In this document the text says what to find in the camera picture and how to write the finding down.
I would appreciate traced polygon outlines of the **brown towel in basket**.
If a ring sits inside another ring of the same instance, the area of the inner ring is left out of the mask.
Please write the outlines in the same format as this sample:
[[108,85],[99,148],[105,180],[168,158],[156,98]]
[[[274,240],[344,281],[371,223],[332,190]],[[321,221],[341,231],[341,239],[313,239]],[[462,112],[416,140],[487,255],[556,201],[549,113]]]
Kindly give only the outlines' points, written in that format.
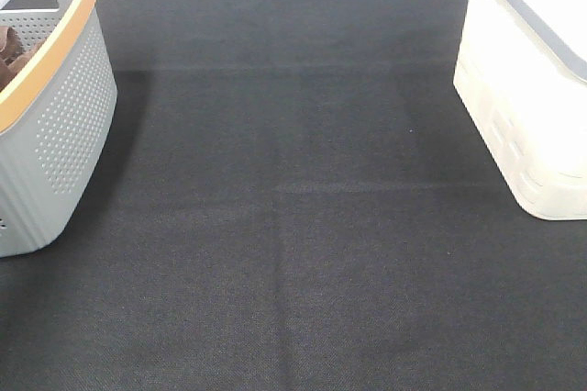
[[0,88],[4,90],[16,75],[37,53],[44,39],[29,50],[25,50],[16,31],[8,26],[1,27],[1,72]]

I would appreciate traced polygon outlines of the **black table cloth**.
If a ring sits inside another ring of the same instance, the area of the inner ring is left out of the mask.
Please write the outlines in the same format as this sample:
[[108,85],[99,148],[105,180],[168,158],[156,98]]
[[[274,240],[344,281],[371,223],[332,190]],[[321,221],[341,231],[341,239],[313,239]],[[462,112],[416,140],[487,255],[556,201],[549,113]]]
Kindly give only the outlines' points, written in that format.
[[457,96],[467,0],[98,0],[118,99],[1,262],[4,390],[583,390],[586,225]]

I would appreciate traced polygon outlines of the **grey perforated laundry basket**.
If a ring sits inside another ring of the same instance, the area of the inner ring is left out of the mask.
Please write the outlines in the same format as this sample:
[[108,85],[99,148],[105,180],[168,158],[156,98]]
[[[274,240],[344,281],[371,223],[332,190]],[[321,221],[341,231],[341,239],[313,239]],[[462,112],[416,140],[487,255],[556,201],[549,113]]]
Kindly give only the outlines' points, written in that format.
[[96,0],[17,0],[3,8],[37,53],[1,90],[1,253],[51,244],[65,229],[100,158],[116,82]]

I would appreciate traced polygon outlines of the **white storage bin grey rim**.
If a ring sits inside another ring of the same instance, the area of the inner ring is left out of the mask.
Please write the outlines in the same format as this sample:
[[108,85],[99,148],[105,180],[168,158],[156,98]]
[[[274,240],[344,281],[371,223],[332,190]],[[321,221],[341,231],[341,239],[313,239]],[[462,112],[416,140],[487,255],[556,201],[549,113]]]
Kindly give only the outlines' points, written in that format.
[[586,0],[468,0],[453,83],[515,201],[586,217]]

